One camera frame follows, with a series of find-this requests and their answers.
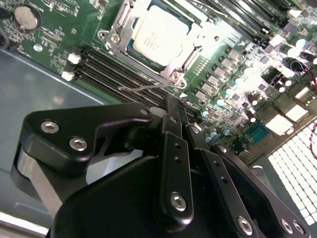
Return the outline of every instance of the ram slot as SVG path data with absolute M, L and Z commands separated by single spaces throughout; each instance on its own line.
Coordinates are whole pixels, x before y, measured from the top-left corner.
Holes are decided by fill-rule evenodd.
M 107 82 L 111 80 L 117 87 L 118 86 L 125 86 L 129 88 L 138 87 L 136 83 L 124 77 L 121 77 L 121 75 L 117 74 L 114 71 L 110 71 L 107 68 L 103 68 L 101 66 L 103 65 L 93 61 L 87 61 L 85 63 L 85 67 L 89 67 L 90 69 L 94 70 L 96 74 L 99 74 L 100 78 L 107 78 L 108 79 Z M 160 102 L 160 98 L 151 94 L 149 91 L 140 91 L 135 93 L 128 92 L 127 94 L 130 95 L 130 97 L 135 96 L 137 99 L 139 98 L 139 101 L 141 101 L 143 98 L 146 101 L 149 101 L 150 103 L 152 103 L 153 105 L 159 105 L 159 102 Z
M 146 79 L 140 77 L 139 75 L 131 72 L 129 69 L 125 68 L 124 66 L 120 65 L 119 63 L 115 62 L 114 60 L 108 58 L 107 56 L 99 53 L 99 52 L 89 52 L 87 54 L 87 59 L 86 60 L 96 60 L 100 64 L 102 64 L 104 67 L 108 68 L 109 70 L 113 71 L 114 73 L 119 73 L 126 79 L 130 80 L 132 79 L 135 82 L 138 82 L 140 85 L 135 85 L 136 88 L 140 86 L 150 86 L 153 85 L 151 82 L 147 81 Z M 119 68 L 120 71 L 118 72 L 117 70 L 114 71 L 113 68 Z M 168 93 L 167 91 L 163 89 L 151 89 L 150 90 L 152 93 L 156 94 L 158 97 L 163 99 L 166 94 Z
M 264 31 L 267 29 L 265 26 L 260 25 L 256 20 L 254 20 L 249 13 L 247 13 L 243 8 L 236 5 L 236 3 L 230 2 L 228 0 L 222 0 L 222 4 L 227 5 L 229 9 L 231 9 L 235 14 L 237 14 L 247 25 L 249 25 L 251 28 L 255 29 L 257 32 L 266 34 Z
M 275 22 L 275 18 L 273 15 L 271 15 L 269 12 L 267 12 L 264 8 L 261 6 L 258 6 L 256 3 L 254 3 L 252 0 L 245 0 L 244 3 L 253 11 L 255 11 L 258 15 L 260 15 L 264 20 L 268 22 Z
M 140 102 L 145 104 L 147 107 L 155 107 L 159 105 L 158 102 L 154 103 L 151 100 L 148 100 L 147 98 L 141 96 L 137 93 L 131 93 L 131 92 L 121 92 L 118 90 L 118 85 L 122 85 L 121 82 L 117 82 L 114 78 L 107 77 L 104 74 L 96 71 L 95 69 L 85 65 L 82 67 L 81 74 L 89 77 L 90 79 L 97 82 L 99 85 L 103 85 L 103 87 L 107 87 L 108 89 L 112 89 L 112 91 L 115 94 L 124 95 L 131 99 L 132 102 Z
M 261 6 L 261 8 L 263 9 L 263 2 L 262 1 L 260 1 L 260 0 L 252 0 L 254 3 L 256 3 L 258 6 Z M 282 16 L 284 16 L 284 17 L 287 17 L 287 13 L 286 12 L 282 12 L 280 9 L 279 9 L 279 7 L 276 5 L 276 4 L 271 4 L 272 2 L 268 2 L 268 4 L 272 7 L 272 8 L 274 8 L 274 10 L 276 11 L 276 12 L 278 12 L 280 15 L 282 15 Z

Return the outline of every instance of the perforated metal panel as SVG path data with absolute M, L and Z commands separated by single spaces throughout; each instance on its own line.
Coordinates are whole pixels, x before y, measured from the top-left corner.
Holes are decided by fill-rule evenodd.
M 310 135 L 316 122 L 268 158 L 308 225 L 317 222 L 317 160 L 310 151 Z M 313 150 L 317 151 L 316 134 Z

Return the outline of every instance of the screw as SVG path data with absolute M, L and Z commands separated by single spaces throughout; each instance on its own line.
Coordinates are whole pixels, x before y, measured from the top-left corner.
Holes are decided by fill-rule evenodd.
M 170 120 L 174 123 L 177 123 L 177 120 L 173 116 L 170 117 Z
M 104 34 L 104 32 L 100 32 L 100 33 L 99 33 L 99 37 L 100 37 L 101 39 L 104 39 L 104 38 L 106 37 L 106 35 Z
M 59 131 L 59 126 L 53 121 L 45 121 L 41 124 L 41 129 L 45 133 L 54 134 Z
M 111 35 L 111 41 L 114 43 L 118 43 L 120 40 L 119 36 L 117 34 L 112 34 Z
M 283 225 L 283 228 L 284 228 L 289 234 L 293 234 L 293 233 L 294 233 L 292 227 L 291 227 L 284 219 L 281 220 L 281 223 L 282 223 L 282 225 Z
M 293 222 L 295 228 L 303 235 L 305 234 L 304 229 L 301 227 L 301 225 L 299 225 L 297 222 Z
M 149 114 L 149 113 L 148 113 L 146 110 L 144 110 L 143 108 L 140 109 L 140 112 L 141 112 L 143 115 L 148 115 L 148 114 Z
M 238 224 L 239 227 L 247 234 L 248 236 L 251 236 L 253 234 L 253 229 L 250 223 L 243 217 L 238 217 Z
M 87 142 L 83 138 L 75 137 L 69 141 L 69 146 L 77 151 L 84 151 L 87 148 Z
M 223 152 L 223 153 L 227 153 L 227 149 L 226 148 L 224 148 L 223 146 L 219 146 L 219 149 Z
M 193 132 L 195 132 L 196 134 L 199 133 L 199 130 L 198 130 L 196 127 L 194 127 L 194 126 L 192 126 L 192 130 L 193 130 Z
M 39 44 L 35 44 L 35 45 L 33 46 L 33 49 L 34 49 L 36 52 L 42 52 L 43 47 L 42 47 L 41 45 L 39 45 Z
M 172 194 L 172 196 L 170 197 L 170 202 L 172 203 L 172 206 L 176 210 L 180 212 L 183 212 L 186 210 L 187 205 L 184 198 L 181 195 Z

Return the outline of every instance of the green circuit board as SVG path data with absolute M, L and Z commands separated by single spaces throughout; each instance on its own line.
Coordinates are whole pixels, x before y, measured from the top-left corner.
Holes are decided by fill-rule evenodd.
M 267 9 L 267 11 L 276 16 L 281 15 L 268 2 L 264 0 L 258 1 L 263 4 L 263 8 Z M 230 12 L 229 9 L 226 9 L 226 6 L 221 8 L 215 2 L 214 4 L 218 6 L 219 10 Z M 110 55 L 97 36 L 99 30 L 109 31 L 111 29 L 121 7 L 121 0 L 103 0 L 102 2 L 97 0 L 0 0 L 0 7 L 12 13 L 18 6 L 24 4 L 31 6 L 40 13 L 42 25 L 38 31 L 22 32 L 14 20 L 14 16 L 0 21 L 0 26 L 5 30 L 9 38 L 18 44 L 17 51 L 22 55 L 47 67 L 58 75 L 62 75 L 67 65 L 68 56 L 72 52 L 72 47 L 91 46 L 96 51 L 116 60 L 123 67 L 136 72 L 143 78 L 151 82 L 155 81 L 146 77 L 143 72 L 129 63 Z M 165 92 L 177 98 L 181 94 L 186 94 L 188 106 L 199 111 L 207 108 L 209 116 L 204 118 L 204 120 L 208 123 L 204 123 L 202 129 L 207 133 L 211 128 L 216 128 L 218 142 L 230 144 L 236 138 L 243 136 L 246 140 L 253 140 L 252 143 L 254 143 L 254 138 L 252 138 L 254 134 L 256 135 L 255 140 L 259 141 L 261 140 L 261 135 L 264 137 L 271 132 L 270 130 L 265 131 L 265 126 L 261 123 L 260 118 L 258 118 L 258 123 L 251 123 L 249 118 L 245 116 L 245 107 L 242 105 L 248 101 L 247 96 L 250 94 L 256 95 L 259 102 L 254 106 L 255 111 L 260 110 L 267 103 L 274 103 L 280 97 L 282 93 L 264 81 L 262 75 L 272 67 L 286 68 L 283 65 L 284 59 L 281 58 L 281 52 L 276 48 L 269 52 L 266 51 L 263 47 L 250 41 L 241 32 L 238 32 L 221 15 L 217 15 L 212 8 L 198 4 L 197 1 L 192 2 L 192 4 L 196 5 L 200 11 L 212 19 L 213 29 L 209 36 L 211 37 L 210 39 L 219 37 L 220 40 L 211 42 L 210 45 L 201 51 L 200 56 L 186 72 L 187 87 L 185 89 L 165 88 Z M 298 28 L 296 32 L 282 30 L 281 27 L 267 22 L 261 16 L 258 16 L 256 21 L 270 28 L 270 39 L 276 35 L 283 38 L 279 43 L 280 46 L 291 44 L 293 39 L 300 38 L 306 40 L 306 50 L 315 53 L 317 51 L 317 10 L 305 3 L 295 4 L 294 2 L 289 2 L 289 5 L 296 11 L 305 12 L 305 15 L 288 15 L 294 26 Z M 250 15 L 257 15 L 252 9 L 249 13 Z M 257 34 L 257 31 L 253 30 L 252 27 L 249 27 L 249 30 L 253 31 L 255 35 Z M 36 51 L 35 46 L 40 46 L 41 50 Z M 233 66 L 229 67 L 223 64 L 222 62 L 225 59 L 230 60 Z M 308 62 L 306 66 L 311 67 L 312 64 Z M 243 73 L 244 67 L 253 69 L 252 76 L 246 76 Z M 205 93 L 206 97 L 202 102 L 201 98 L 196 95 L 197 90 L 201 90 L 202 84 L 208 83 L 208 78 L 210 75 L 215 75 L 217 68 L 224 69 L 225 74 L 216 75 L 221 80 L 221 83 L 214 86 L 215 91 L 212 94 Z M 233 82 L 233 78 L 236 76 L 242 78 L 242 85 L 236 85 Z M 286 91 L 283 92 L 283 94 L 289 95 L 291 99 L 295 100 L 294 95 L 290 91 L 293 87 L 298 87 L 298 84 L 306 85 L 310 89 L 313 88 L 311 79 L 303 77 L 303 73 L 292 75 L 291 80 L 292 86 L 287 87 Z M 121 102 L 83 80 L 79 79 L 74 83 L 94 92 L 111 103 Z M 226 95 L 226 87 L 233 89 L 234 94 Z M 217 97 L 221 97 L 224 100 L 225 104 L 223 106 L 216 104 L 215 99 Z

